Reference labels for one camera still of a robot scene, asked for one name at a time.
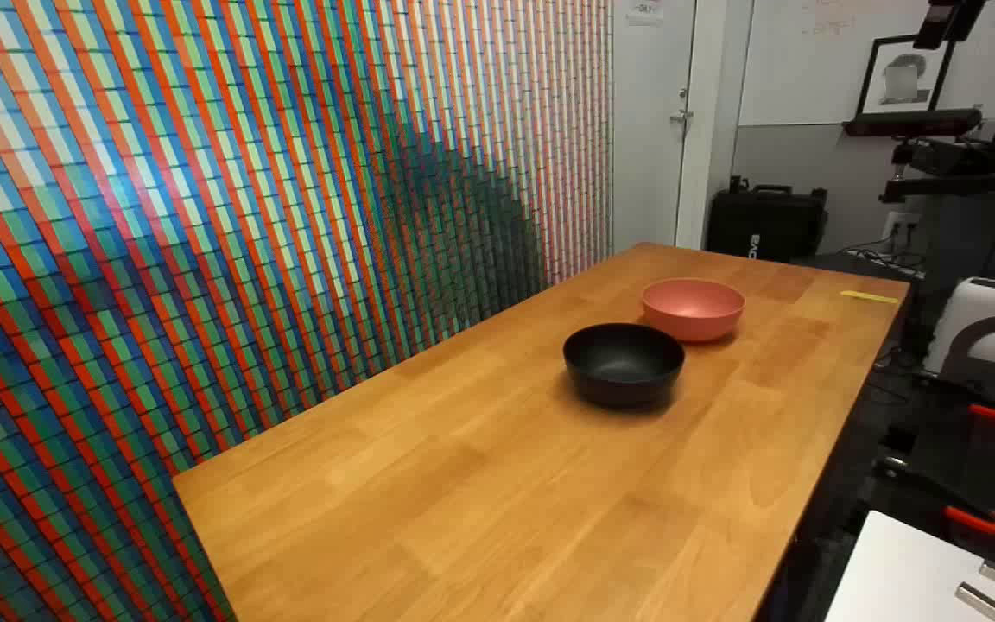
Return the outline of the white grey chair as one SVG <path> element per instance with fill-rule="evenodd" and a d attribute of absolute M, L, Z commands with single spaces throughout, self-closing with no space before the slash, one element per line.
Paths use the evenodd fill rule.
<path fill-rule="evenodd" d="M 968 276 L 955 287 L 933 328 L 923 369 L 955 377 L 960 364 L 995 365 L 995 280 Z"/>

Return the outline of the pink bowl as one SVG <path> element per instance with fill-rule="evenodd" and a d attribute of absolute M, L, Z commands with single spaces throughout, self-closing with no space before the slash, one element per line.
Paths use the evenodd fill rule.
<path fill-rule="evenodd" d="M 738 328 L 742 295 L 709 280 L 665 280 L 643 289 L 643 318 L 677 341 L 719 341 Z"/>

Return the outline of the black shelf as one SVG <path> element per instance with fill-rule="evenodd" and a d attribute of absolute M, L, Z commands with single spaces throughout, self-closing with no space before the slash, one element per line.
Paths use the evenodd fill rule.
<path fill-rule="evenodd" d="M 963 134 L 983 125 L 977 106 L 963 112 L 910 112 L 910 115 L 856 115 L 843 121 L 843 134 L 872 139 L 915 139 L 915 134 Z"/>

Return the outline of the orange-handled clamp lower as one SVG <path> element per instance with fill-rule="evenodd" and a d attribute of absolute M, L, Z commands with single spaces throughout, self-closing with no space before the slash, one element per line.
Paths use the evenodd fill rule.
<path fill-rule="evenodd" d="M 907 483 L 918 494 L 938 496 L 945 507 L 945 519 L 950 524 L 960 524 L 960 527 L 977 533 L 977 536 L 995 536 L 995 507 L 970 501 L 963 489 L 957 489 L 957 486 L 945 483 L 941 478 L 911 465 L 910 460 L 886 451 L 876 460 L 876 472 L 892 479 L 892 483 Z"/>

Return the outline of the yellow tape strip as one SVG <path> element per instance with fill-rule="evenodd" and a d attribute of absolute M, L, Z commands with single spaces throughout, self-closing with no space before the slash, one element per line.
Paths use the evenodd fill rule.
<path fill-rule="evenodd" d="M 840 296 L 867 301 L 867 304 L 889 304 L 889 306 L 903 306 L 903 296 L 872 295 L 872 289 L 840 289 Z"/>

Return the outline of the orange-handled clamp upper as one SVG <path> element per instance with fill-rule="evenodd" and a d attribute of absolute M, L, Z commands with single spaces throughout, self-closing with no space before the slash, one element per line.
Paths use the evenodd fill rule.
<path fill-rule="evenodd" d="M 970 417 L 995 420 L 995 398 L 987 398 L 976 385 L 941 380 L 941 377 L 925 377 L 925 374 L 918 374 L 915 385 L 925 390 L 941 390 L 946 398 L 957 398 Z"/>

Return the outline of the black hard case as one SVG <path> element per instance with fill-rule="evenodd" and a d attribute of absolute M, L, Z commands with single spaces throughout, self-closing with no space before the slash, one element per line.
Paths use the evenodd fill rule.
<path fill-rule="evenodd" d="M 705 245 L 711 252 L 753 258 L 809 258 L 826 233 L 826 190 L 794 192 L 793 185 L 758 183 L 742 176 L 711 198 Z"/>

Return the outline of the white board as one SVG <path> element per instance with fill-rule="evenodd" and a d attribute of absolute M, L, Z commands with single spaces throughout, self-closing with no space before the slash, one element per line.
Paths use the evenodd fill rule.
<path fill-rule="evenodd" d="M 995 562 L 872 513 L 821 622 L 995 622 Z"/>

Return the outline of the orange-handled clamp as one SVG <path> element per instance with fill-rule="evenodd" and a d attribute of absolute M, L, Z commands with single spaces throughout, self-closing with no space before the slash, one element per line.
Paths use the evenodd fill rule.
<path fill-rule="evenodd" d="M 995 420 L 995 398 L 987 398 L 976 385 L 941 380 L 941 377 L 925 377 L 925 374 L 918 374 L 915 385 L 925 390 L 941 390 L 946 398 L 957 398 L 970 417 Z"/>
<path fill-rule="evenodd" d="M 970 501 L 963 489 L 957 489 L 957 486 L 945 483 L 941 478 L 911 465 L 910 460 L 886 451 L 876 460 L 876 472 L 892 479 L 892 483 L 907 483 L 918 494 L 938 496 L 945 507 L 945 519 L 950 524 L 960 524 L 960 527 L 977 533 L 977 536 L 995 536 L 995 507 Z"/>

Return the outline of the framed portrait picture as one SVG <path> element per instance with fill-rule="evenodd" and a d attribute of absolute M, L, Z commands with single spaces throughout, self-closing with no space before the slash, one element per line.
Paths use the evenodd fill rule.
<path fill-rule="evenodd" d="M 911 33 L 877 39 L 872 44 L 856 115 L 923 115 L 941 100 L 950 49 L 918 49 Z"/>

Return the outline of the black bowl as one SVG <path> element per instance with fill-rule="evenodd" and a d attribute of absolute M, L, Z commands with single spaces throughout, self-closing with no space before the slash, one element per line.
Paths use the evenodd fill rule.
<path fill-rule="evenodd" d="M 683 347 L 650 326 L 589 326 L 565 341 L 574 394 L 597 409 L 638 411 L 675 398 Z"/>

